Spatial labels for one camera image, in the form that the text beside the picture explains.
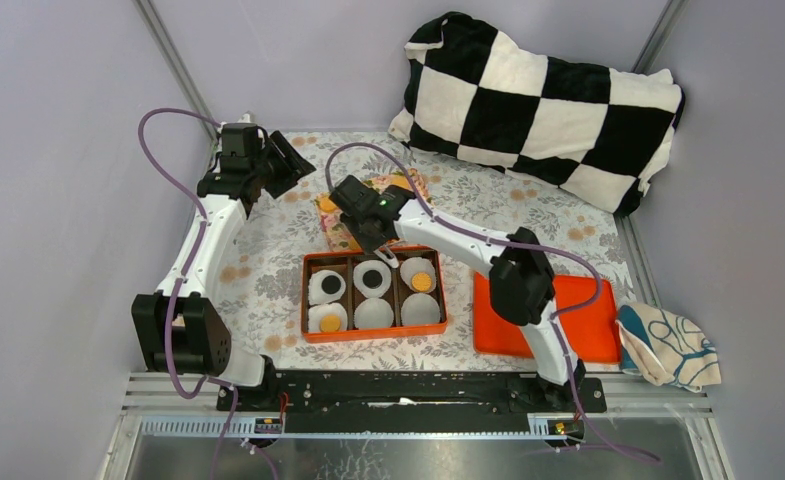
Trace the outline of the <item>black cookie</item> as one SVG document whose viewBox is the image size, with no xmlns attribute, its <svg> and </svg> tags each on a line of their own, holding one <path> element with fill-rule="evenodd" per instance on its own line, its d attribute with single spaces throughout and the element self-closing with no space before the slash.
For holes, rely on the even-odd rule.
<svg viewBox="0 0 785 480">
<path fill-rule="evenodd" d="M 320 286 L 326 295 L 339 295 L 343 286 L 343 280 L 338 275 L 326 275 L 322 279 Z"/>
<path fill-rule="evenodd" d="M 376 289 L 383 284 L 383 274 L 377 269 L 366 270 L 362 274 L 363 285 L 368 289 Z"/>
</svg>

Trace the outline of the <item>floral cookie tray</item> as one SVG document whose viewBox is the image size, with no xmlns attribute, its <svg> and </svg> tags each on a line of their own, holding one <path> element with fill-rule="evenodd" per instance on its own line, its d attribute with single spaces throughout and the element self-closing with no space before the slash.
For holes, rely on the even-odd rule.
<svg viewBox="0 0 785 480">
<path fill-rule="evenodd" d="M 416 190 L 421 195 L 423 195 L 429 203 L 431 203 L 432 200 L 430 199 L 427 189 L 427 179 L 418 170 L 414 168 L 410 168 L 408 170 L 408 173 L 410 174 L 414 182 Z M 380 175 L 373 178 L 365 179 L 363 180 L 363 183 L 366 186 L 374 189 L 378 193 L 382 193 L 390 185 L 402 187 L 407 190 L 413 191 L 411 185 L 408 183 L 404 175 L 400 172 Z M 319 214 L 322 232 L 326 238 L 329 249 L 334 252 L 360 251 L 361 248 L 358 242 L 347 230 L 345 225 L 340 221 L 341 210 L 338 208 L 333 213 L 324 213 L 319 209 L 319 200 L 322 197 L 330 198 L 330 194 L 328 192 L 319 193 L 315 196 L 313 202 Z"/>
</svg>

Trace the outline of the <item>orange cookie cup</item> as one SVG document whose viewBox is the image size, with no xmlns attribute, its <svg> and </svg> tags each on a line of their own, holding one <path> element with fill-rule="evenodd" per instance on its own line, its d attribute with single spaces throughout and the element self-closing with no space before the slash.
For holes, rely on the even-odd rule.
<svg viewBox="0 0 785 480">
<path fill-rule="evenodd" d="M 342 328 L 342 318 L 335 314 L 323 316 L 319 320 L 319 331 L 321 333 L 338 332 Z"/>
<path fill-rule="evenodd" d="M 415 292 L 429 293 L 434 288 L 434 280 L 430 274 L 418 272 L 412 276 L 410 285 Z"/>
</svg>

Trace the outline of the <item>orange cookie box base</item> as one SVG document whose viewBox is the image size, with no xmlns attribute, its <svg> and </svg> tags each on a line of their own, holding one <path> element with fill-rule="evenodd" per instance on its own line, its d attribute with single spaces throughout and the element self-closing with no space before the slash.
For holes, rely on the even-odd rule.
<svg viewBox="0 0 785 480">
<path fill-rule="evenodd" d="M 438 335 L 448 325 L 439 254 L 392 250 L 390 266 L 358 251 L 303 259 L 301 333 L 310 343 Z"/>
</svg>

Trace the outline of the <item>orange box lid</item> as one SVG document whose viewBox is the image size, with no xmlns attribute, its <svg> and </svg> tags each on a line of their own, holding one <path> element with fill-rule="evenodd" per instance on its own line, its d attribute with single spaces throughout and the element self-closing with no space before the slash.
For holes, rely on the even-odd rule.
<svg viewBox="0 0 785 480">
<path fill-rule="evenodd" d="M 589 299 L 596 282 L 591 277 L 558 275 L 554 279 L 557 307 L 573 306 Z M 617 365 L 621 361 L 618 339 L 616 303 L 613 290 L 606 280 L 596 301 L 577 311 L 560 316 L 570 346 L 586 363 Z M 473 289 L 474 349 L 484 354 L 521 358 L 533 356 L 518 328 L 502 320 L 492 310 L 489 281 L 474 275 Z"/>
</svg>

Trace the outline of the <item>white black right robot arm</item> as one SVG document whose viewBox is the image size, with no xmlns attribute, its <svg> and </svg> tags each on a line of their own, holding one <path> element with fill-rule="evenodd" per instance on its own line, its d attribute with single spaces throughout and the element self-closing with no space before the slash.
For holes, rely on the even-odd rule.
<svg viewBox="0 0 785 480">
<path fill-rule="evenodd" d="M 585 370 L 570 348 L 556 308 L 555 273 L 532 231 L 489 230 L 432 210 L 416 192 L 378 192 L 349 175 L 333 187 L 340 220 L 367 253 L 392 240 L 427 246 L 489 281 L 492 310 L 518 327 L 537 361 L 543 402 L 565 412 L 581 398 Z"/>
</svg>

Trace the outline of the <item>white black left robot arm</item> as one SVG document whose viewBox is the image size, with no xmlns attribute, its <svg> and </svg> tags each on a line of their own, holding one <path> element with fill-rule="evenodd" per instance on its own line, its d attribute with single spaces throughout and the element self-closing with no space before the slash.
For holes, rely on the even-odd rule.
<svg viewBox="0 0 785 480">
<path fill-rule="evenodd" d="M 220 126 L 218 169 L 190 190 L 140 143 L 151 166 L 194 204 L 194 217 L 177 257 L 151 294 L 137 295 L 131 314 L 148 370 L 168 374 L 176 391 L 196 396 L 180 383 L 183 374 L 240 387 L 240 398 L 256 411 L 277 401 L 269 357 L 250 354 L 233 341 L 213 299 L 222 263 L 262 192 L 278 198 L 315 171 L 280 131 L 249 122 Z"/>
</svg>

